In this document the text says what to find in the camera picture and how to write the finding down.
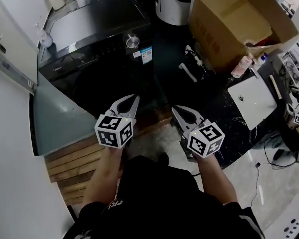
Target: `black t-shirt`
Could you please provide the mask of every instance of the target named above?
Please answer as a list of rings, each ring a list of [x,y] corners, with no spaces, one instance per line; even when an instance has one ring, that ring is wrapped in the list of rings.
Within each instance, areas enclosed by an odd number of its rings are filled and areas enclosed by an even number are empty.
[[[64,239],[197,236],[264,238],[251,208],[222,205],[188,171],[136,157],[125,166],[116,199],[84,206]]]

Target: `brown cardboard box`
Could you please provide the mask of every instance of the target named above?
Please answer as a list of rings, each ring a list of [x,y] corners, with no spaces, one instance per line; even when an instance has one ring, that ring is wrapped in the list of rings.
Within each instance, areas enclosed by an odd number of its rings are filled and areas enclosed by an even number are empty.
[[[275,0],[195,0],[189,28],[216,72],[230,71],[244,55],[269,53],[297,35]],[[274,45],[245,46],[265,38]]]

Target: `label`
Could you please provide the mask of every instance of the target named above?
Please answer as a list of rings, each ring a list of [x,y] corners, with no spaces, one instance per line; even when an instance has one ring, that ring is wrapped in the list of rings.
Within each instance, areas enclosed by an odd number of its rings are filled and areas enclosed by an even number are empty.
[[[133,53],[133,57],[134,58],[137,58],[137,57],[139,57],[141,55],[141,52],[140,51],[137,51],[137,52],[134,52]]]
[[[142,62],[143,64],[148,63],[149,61],[153,60],[153,47],[150,46],[141,50]]]

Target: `washing machine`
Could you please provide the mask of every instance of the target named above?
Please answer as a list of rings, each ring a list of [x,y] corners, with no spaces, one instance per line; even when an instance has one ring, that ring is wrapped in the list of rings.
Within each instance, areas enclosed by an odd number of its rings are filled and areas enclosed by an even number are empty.
[[[112,102],[138,94],[138,114],[166,98],[154,75],[149,18],[133,0],[100,0],[54,22],[53,45],[39,53],[39,72],[98,117]]]

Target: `tile floor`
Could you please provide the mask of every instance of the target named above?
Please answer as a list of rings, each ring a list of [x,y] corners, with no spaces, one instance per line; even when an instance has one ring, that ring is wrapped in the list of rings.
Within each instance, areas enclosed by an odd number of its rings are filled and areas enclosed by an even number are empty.
[[[160,153],[165,151],[170,158],[170,166],[196,171],[196,163],[188,162],[180,144],[180,135],[176,128],[170,125],[134,139],[129,147],[128,155],[137,155],[157,160]],[[266,150],[271,159],[276,150]],[[238,201],[242,208],[250,206],[256,193],[257,170],[255,164],[266,163],[263,150],[250,150],[252,160],[245,154],[227,167],[224,172],[233,183]],[[197,184],[203,190],[200,176],[195,177]],[[282,170],[273,170],[270,165],[259,167],[258,185],[262,186],[264,204],[261,204],[259,193],[253,201],[252,209],[262,230],[265,230],[283,212],[294,195],[299,194],[299,164]]]

